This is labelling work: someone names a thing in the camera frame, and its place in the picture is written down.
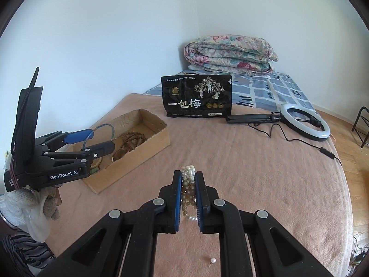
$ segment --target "cardboard box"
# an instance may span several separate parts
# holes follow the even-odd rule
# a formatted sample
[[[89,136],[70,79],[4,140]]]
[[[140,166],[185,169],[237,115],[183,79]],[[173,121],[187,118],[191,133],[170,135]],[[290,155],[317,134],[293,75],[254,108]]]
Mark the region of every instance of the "cardboard box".
[[[111,162],[112,154],[103,157],[99,166],[100,170],[90,177],[83,179],[83,182],[95,193],[100,193],[170,145],[167,124],[145,109],[133,110],[108,123],[112,124],[115,128],[115,139],[113,141],[116,148],[114,153],[120,149],[122,145],[120,136],[125,132],[136,131],[143,133],[147,140],[113,163]],[[110,137],[111,128],[109,126],[102,127],[101,129],[103,131],[99,132],[100,129],[98,129],[94,137],[87,142],[86,146],[106,141]],[[73,149],[80,151],[81,148],[82,144],[76,144]]]

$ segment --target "white ring light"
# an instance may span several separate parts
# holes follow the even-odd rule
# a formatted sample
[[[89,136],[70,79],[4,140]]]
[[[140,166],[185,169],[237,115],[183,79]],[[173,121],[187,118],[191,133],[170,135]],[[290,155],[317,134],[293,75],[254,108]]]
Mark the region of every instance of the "white ring light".
[[[303,123],[297,121],[292,115],[289,114],[289,110],[292,110],[297,113],[301,113],[306,115],[307,117],[313,117],[319,122],[321,122],[321,127],[323,131],[312,129]],[[331,131],[329,129],[328,124],[322,119],[320,115],[315,113],[313,110],[295,105],[295,104],[285,104],[281,107],[280,113],[284,117],[284,123],[290,127],[291,129],[295,130],[299,134],[307,137],[308,139],[313,139],[315,141],[325,141],[328,139]]]

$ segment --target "pink blanket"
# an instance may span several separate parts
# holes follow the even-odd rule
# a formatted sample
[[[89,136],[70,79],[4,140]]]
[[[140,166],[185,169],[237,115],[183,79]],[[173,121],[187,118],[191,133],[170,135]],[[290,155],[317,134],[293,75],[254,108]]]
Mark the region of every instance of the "pink blanket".
[[[222,118],[168,118],[161,97],[131,94],[98,123],[145,108],[167,122],[171,146],[112,186],[94,194],[82,181],[60,188],[60,219],[51,222],[47,244],[61,254],[111,209],[128,212],[158,196],[173,171],[193,164],[207,185],[239,209],[270,212],[334,276],[345,276],[352,246],[352,208],[344,171],[337,160],[300,142],[272,138]],[[233,114],[260,113],[233,105]],[[283,126],[289,139],[302,138]],[[268,124],[260,125],[269,130]],[[331,141],[317,143],[337,155]],[[218,261],[210,268],[211,257]],[[220,276],[217,235],[199,233],[197,222],[181,216],[180,231],[159,235],[155,276]]]

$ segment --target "black cable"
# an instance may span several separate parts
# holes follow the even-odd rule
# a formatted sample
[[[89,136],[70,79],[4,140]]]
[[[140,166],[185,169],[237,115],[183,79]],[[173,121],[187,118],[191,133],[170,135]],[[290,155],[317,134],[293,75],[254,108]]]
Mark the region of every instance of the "black cable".
[[[275,125],[277,125],[277,126],[280,128],[280,130],[282,131],[283,136],[285,137],[286,141],[288,141],[288,142],[292,142],[292,141],[300,141],[300,142],[303,142],[304,144],[307,144],[307,145],[309,145],[309,146],[311,146],[311,147],[313,147],[313,148],[318,149],[320,152],[322,152],[323,154],[327,155],[327,156],[328,156],[328,157],[330,157],[331,159],[337,159],[337,160],[338,160],[338,162],[340,163],[340,165],[342,166],[341,161],[340,161],[340,160],[339,160],[339,159],[334,155],[334,153],[330,152],[329,150],[327,150],[327,149],[325,149],[325,148],[323,148],[323,147],[314,146],[314,145],[312,145],[312,144],[310,144],[310,143],[308,143],[308,142],[306,142],[306,141],[303,141],[302,139],[299,139],[299,138],[288,139],[288,138],[287,138],[287,136],[285,135],[285,132],[283,131],[283,129],[282,129],[282,127],[281,127],[281,125],[280,125],[280,124],[278,124],[278,123],[274,123],[274,124],[271,126],[270,134],[269,134],[268,132],[266,132],[266,131],[260,130],[260,129],[258,129],[258,128],[256,128],[256,127],[255,127],[255,126],[259,126],[259,125],[260,125],[260,124],[262,124],[262,123],[265,123],[265,120],[260,121],[260,122],[255,122],[255,123],[253,123],[253,124],[254,124],[254,126],[252,126],[250,123],[248,123],[248,126],[249,126],[249,127],[251,127],[251,128],[253,128],[253,129],[255,129],[255,130],[257,130],[257,131],[260,131],[260,132],[262,132],[262,133],[265,133],[265,134],[266,134],[266,135],[271,139],[271,138],[272,138],[272,130],[273,130],[273,127],[274,127]]]
[[[272,114],[275,114],[275,113],[278,113],[278,114],[282,115],[282,113],[280,111],[272,112]],[[304,120],[304,119],[300,119],[300,118],[295,118],[295,120],[299,121],[299,122],[310,122],[310,120]]]
[[[357,238],[355,236],[354,236],[354,239],[356,240],[356,246],[357,246],[358,249],[366,249],[366,248],[368,248],[368,247],[360,248],[359,247],[359,244],[357,243]]]

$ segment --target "tree illustration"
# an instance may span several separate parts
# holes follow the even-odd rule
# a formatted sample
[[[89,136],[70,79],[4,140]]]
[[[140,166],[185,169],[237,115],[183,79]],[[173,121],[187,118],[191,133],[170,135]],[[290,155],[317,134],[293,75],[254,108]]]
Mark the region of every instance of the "tree illustration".
[[[211,87],[212,87],[213,83],[215,83],[215,81],[210,76],[208,76],[202,82],[204,83],[205,86],[207,86],[208,94],[211,93]]]
[[[198,85],[195,85],[194,90],[200,93],[200,97],[202,98],[202,94],[204,93],[204,89],[205,89],[205,84],[204,83],[199,83]]]
[[[213,99],[219,99],[219,94],[221,91],[224,91],[224,87],[222,87],[220,83],[214,82],[211,85],[211,92],[215,93],[215,95],[213,96]]]
[[[215,82],[210,76],[203,79],[198,85],[194,87],[195,91],[200,93],[200,97],[203,98],[203,93],[207,90],[209,93],[215,93],[213,99],[219,99],[219,94],[224,91],[224,87],[220,83]]]

